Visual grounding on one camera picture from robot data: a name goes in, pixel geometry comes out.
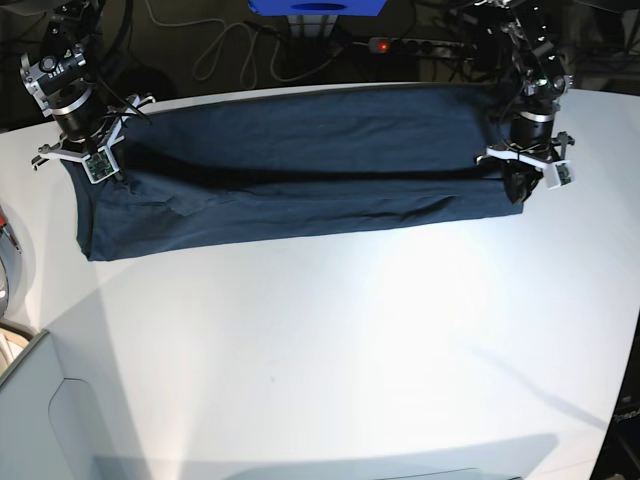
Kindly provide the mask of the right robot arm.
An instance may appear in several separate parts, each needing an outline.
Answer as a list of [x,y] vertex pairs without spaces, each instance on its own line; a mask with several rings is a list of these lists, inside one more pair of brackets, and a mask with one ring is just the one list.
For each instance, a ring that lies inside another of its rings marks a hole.
[[20,59],[25,89],[42,115],[61,130],[57,143],[38,148],[32,168],[53,160],[76,163],[92,184],[120,175],[113,147],[125,139],[126,122],[148,120],[141,108],[156,101],[151,94],[123,97],[107,82],[103,67],[129,30],[133,3],[125,3],[120,30],[101,55],[97,48],[104,6],[103,1],[67,1],[55,7],[40,53]]

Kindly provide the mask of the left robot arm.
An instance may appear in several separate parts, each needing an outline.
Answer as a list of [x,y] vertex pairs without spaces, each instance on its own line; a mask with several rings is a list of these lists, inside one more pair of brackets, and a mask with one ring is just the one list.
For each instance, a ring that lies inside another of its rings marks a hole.
[[504,11],[499,27],[510,43],[510,64],[504,78],[513,93],[494,115],[497,142],[486,147],[478,164],[499,164],[511,203],[524,203],[539,183],[549,190],[571,184],[573,167],[567,150],[575,139],[554,132],[560,98],[572,86],[553,43],[538,1],[489,1]]

